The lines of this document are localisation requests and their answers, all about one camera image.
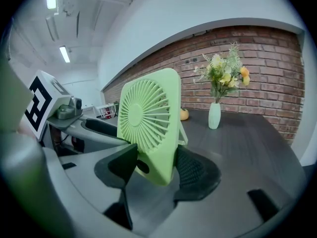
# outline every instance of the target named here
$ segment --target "brick wall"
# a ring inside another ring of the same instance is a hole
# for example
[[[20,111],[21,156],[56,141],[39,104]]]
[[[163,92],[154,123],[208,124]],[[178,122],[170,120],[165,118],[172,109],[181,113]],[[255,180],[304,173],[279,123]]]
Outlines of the brick wall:
[[[210,108],[209,82],[193,83],[193,69],[207,65],[202,54],[227,53],[240,44],[242,63],[250,71],[248,87],[223,97],[221,109],[263,115],[291,143],[301,119],[304,69],[295,34],[267,27],[217,28],[174,42],[147,56],[114,80],[104,91],[107,102],[119,101],[123,85],[145,74],[174,68],[182,80],[182,107]]]

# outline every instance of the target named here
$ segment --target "white vase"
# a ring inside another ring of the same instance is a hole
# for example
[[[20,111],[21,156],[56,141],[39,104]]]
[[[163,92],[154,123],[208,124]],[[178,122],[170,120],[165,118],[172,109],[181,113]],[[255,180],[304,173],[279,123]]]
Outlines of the white vase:
[[[221,110],[219,103],[212,103],[209,109],[208,126],[210,129],[217,129],[220,123]]]

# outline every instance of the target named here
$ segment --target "fan stand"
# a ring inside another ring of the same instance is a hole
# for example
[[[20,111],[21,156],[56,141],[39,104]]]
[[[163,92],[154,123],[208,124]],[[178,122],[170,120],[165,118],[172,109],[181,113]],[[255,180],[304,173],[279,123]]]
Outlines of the fan stand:
[[[188,143],[188,138],[185,133],[184,127],[182,125],[182,122],[179,121],[179,138],[178,138],[178,144],[179,145],[187,145]]]

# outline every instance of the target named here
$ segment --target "dark gray table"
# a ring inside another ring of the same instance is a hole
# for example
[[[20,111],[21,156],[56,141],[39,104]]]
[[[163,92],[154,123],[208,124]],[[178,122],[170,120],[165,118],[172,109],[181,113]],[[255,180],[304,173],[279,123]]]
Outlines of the dark gray table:
[[[208,111],[189,110],[182,124],[192,151],[214,152],[254,166],[293,198],[305,187],[305,173],[293,150],[263,116],[221,112],[219,127],[212,130]]]
[[[117,118],[105,122],[116,125]],[[263,116],[222,112],[218,129],[211,130],[208,111],[189,110],[189,119],[182,124],[190,150],[201,155],[216,153],[250,165],[293,198],[305,187],[305,173],[294,152]],[[126,187],[134,233],[147,237],[163,223],[173,211],[172,199],[178,184],[177,172],[166,187],[155,186],[134,172]]]

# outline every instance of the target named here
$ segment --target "ceiling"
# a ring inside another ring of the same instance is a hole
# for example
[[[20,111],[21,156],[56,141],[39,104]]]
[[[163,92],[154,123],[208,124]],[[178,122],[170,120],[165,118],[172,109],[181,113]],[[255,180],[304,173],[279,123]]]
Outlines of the ceiling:
[[[8,45],[11,64],[48,73],[96,68],[108,30],[120,11],[132,1],[58,0],[59,14],[54,16],[57,9],[47,9],[46,0],[26,0],[13,17]],[[48,17],[54,18],[56,32],[48,27]],[[65,63],[60,46],[66,46],[70,63]]]

